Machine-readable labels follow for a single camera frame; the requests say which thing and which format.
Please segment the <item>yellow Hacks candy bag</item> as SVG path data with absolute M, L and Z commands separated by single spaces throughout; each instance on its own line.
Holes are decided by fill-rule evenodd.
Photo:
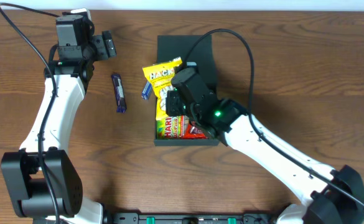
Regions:
M 152 85 L 153 92 L 157 98 L 156 121 L 168 117 L 166 113 L 167 93 L 174 89 L 171 80 L 180 65 L 182 65 L 182 59 L 177 57 L 168 62 L 157 63 L 142 68 L 144 76 Z

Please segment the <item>red Hacks candy bag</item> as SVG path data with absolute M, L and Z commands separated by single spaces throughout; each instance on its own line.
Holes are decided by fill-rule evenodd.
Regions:
M 189 120 L 184 121 L 182 139 L 206 139 L 206 135 L 196 126 L 192 125 Z

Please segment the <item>blue Eclipse mint tin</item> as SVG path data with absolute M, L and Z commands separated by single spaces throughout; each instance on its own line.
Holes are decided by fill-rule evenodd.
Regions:
M 146 84 L 142 90 L 141 97 L 144 100 L 148 100 L 148 99 L 150 99 L 151 93 L 152 93 L 152 85 L 150 82 L 146 82 Z

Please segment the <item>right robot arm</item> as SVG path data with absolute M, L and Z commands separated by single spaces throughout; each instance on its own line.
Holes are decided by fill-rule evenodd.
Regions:
M 364 184 L 349 166 L 336 170 L 288 144 L 233 100 L 218 99 L 196 69 L 179 70 L 167 105 L 188 116 L 207 137 L 243 153 L 298 199 L 276 223 L 363 223 Z

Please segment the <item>dark blue chocolate bar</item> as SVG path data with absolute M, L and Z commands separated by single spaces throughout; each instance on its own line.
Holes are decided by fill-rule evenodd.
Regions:
M 116 112 L 125 113 L 127 106 L 126 106 L 126 101 L 125 101 L 125 97 L 124 97 L 121 76 L 117 73 L 113 73 L 111 75 L 111 79 L 113 82 L 115 98 L 116 98 L 116 106 L 117 106 Z

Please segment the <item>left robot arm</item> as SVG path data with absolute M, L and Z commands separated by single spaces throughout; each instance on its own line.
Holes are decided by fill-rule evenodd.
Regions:
M 1 171 L 15 214 L 34 223 L 112 223 L 103 204 L 84 196 L 69 156 L 73 121 L 94 63 L 116 55 L 111 32 L 95 34 L 87 9 L 56 19 L 58 42 L 45 63 L 45 93 L 30 133 L 7 152 Z

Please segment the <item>Haribo worms gummy bag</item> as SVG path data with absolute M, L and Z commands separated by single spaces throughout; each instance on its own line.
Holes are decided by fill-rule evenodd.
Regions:
M 171 116 L 156 121 L 156 138 L 183 139 L 188 126 L 186 116 Z

